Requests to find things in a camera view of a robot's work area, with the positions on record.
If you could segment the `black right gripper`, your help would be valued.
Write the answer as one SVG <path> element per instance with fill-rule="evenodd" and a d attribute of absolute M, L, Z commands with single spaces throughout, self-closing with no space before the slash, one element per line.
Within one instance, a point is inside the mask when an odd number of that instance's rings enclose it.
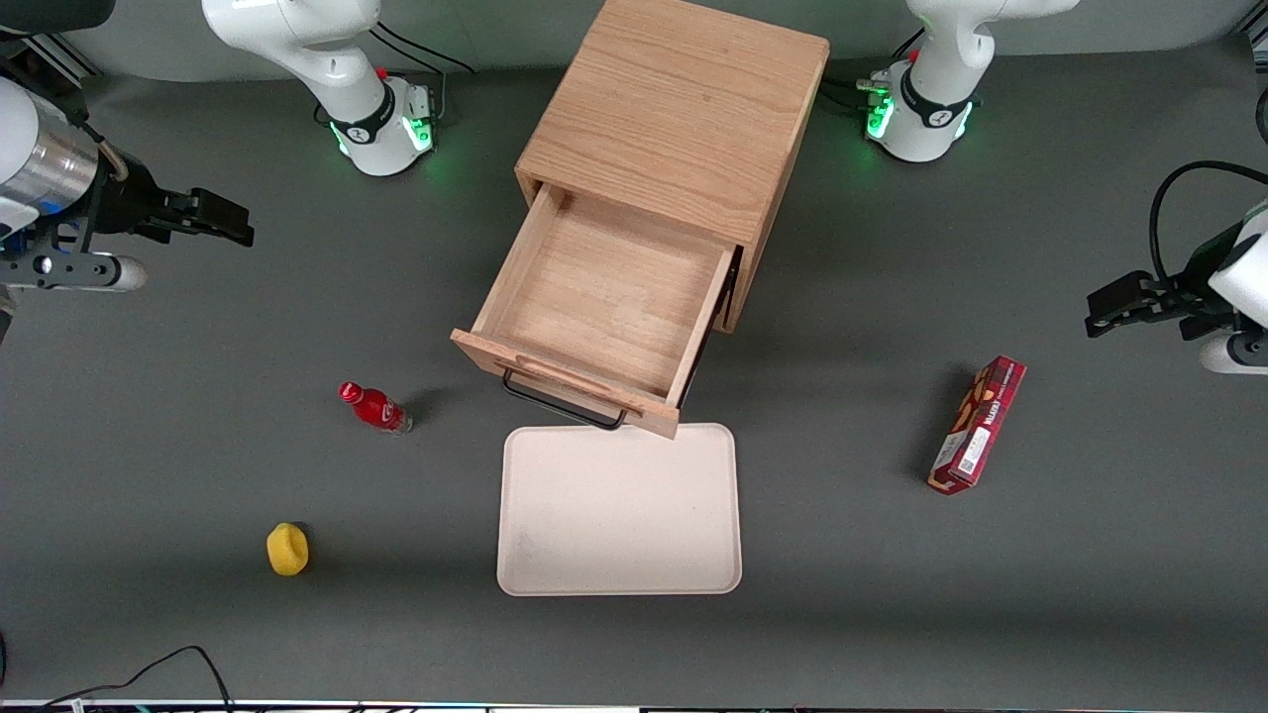
<path fill-rule="evenodd" d="M 224 239 L 254 247 L 250 212 L 204 188 L 185 193 L 158 186 L 148 167 L 126 154 L 98 151 L 99 167 L 89 193 L 89 235 L 134 235 L 172 244 L 172 235 Z"/>

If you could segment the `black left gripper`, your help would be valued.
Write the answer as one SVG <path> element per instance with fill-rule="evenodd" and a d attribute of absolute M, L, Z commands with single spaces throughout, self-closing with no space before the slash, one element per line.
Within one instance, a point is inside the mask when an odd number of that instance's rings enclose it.
<path fill-rule="evenodd" d="M 1179 320 L 1179 334 L 1186 343 L 1208 337 L 1216 331 L 1238 329 L 1239 318 L 1232 316 L 1232 306 L 1210 288 L 1208 280 L 1230 255 L 1240 231 L 1240 223 L 1227 226 L 1227 230 L 1196 247 L 1182 270 L 1167 271 L 1161 261 L 1158 226 L 1151 223 L 1149 252 L 1154 271 L 1163 284 L 1164 310 L 1150 310 L 1158 302 L 1150 271 L 1129 271 L 1087 296 L 1087 337 L 1104 337 L 1110 331 L 1129 325 L 1172 320 Z"/>

